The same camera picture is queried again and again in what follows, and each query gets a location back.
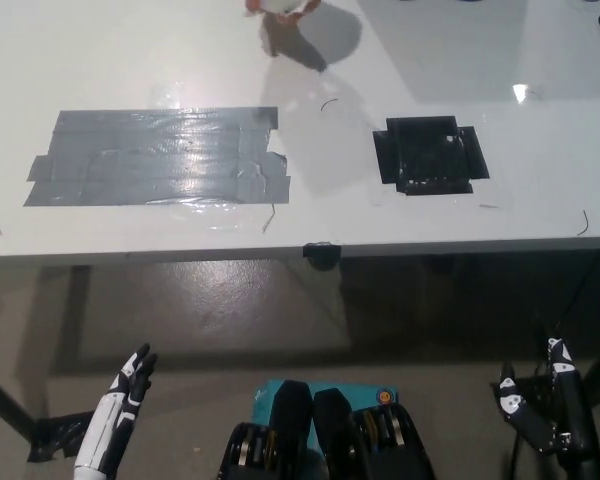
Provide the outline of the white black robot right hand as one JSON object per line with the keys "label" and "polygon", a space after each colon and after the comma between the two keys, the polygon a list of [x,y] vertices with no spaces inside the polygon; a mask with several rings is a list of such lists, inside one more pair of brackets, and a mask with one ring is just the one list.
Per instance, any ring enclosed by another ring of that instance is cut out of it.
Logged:
{"label": "white black robot right hand", "polygon": [[569,479],[600,479],[600,443],[584,382],[565,341],[546,340],[546,374],[518,379],[503,364],[492,385],[505,421],[536,452],[554,455]]}

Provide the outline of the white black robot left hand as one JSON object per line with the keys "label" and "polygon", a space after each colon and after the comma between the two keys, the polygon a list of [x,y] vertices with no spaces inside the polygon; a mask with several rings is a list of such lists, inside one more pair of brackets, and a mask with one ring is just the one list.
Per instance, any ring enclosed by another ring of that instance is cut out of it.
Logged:
{"label": "white black robot left hand", "polygon": [[73,468],[75,480],[115,479],[142,402],[151,387],[157,355],[148,343],[126,361],[94,411]]}

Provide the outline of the person's hand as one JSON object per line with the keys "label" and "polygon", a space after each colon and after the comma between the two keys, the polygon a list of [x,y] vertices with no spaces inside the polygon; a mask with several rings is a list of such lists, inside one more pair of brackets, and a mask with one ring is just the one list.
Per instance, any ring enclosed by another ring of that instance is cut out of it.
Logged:
{"label": "person's hand", "polygon": [[282,24],[295,24],[313,12],[321,0],[246,0],[250,14],[271,14]]}

